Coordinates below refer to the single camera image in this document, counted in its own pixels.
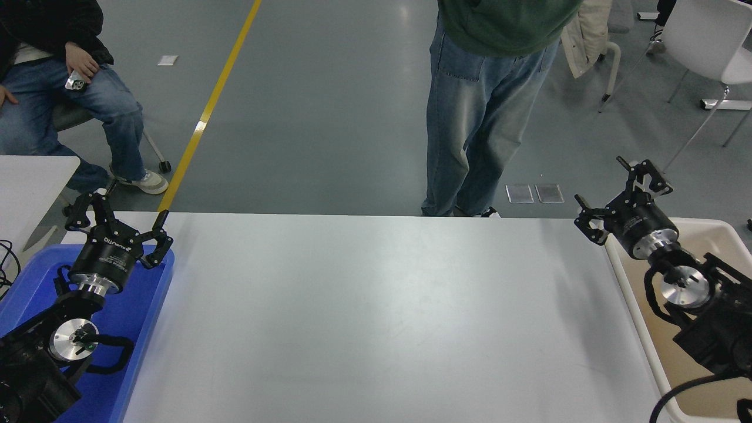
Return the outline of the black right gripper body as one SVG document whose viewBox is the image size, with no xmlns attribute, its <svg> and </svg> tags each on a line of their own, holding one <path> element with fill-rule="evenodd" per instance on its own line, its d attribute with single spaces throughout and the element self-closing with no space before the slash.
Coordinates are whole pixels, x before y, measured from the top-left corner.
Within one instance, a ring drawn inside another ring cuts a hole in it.
<svg viewBox="0 0 752 423">
<path fill-rule="evenodd" d="M 605 217 L 604 229 L 615 236 L 629 256 L 650 256 L 660 247 L 679 241 L 679 229 L 650 200 L 620 202 Z"/>
</svg>

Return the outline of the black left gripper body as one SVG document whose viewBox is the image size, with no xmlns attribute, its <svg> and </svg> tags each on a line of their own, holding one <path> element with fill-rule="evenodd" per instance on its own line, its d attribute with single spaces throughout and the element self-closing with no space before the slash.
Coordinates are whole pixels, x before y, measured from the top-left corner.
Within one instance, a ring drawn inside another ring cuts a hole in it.
<svg viewBox="0 0 752 423">
<path fill-rule="evenodd" d="M 68 270 L 68 278 L 78 291 L 117 294 L 123 291 L 142 256 L 142 246 L 91 232 Z"/>
</svg>

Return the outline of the person's left hand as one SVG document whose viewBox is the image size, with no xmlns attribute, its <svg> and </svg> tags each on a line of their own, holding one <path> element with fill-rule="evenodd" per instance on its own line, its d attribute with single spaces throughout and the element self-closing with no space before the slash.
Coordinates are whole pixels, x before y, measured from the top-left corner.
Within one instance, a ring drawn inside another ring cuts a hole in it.
<svg viewBox="0 0 752 423">
<path fill-rule="evenodd" d="M 99 64 L 92 58 L 90 53 L 84 51 L 77 43 L 67 41 L 65 43 L 65 66 L 68 75 L 77 73 L 80 79 L 91 83 L 92 78 L 99 72 Z"/>
</svg>

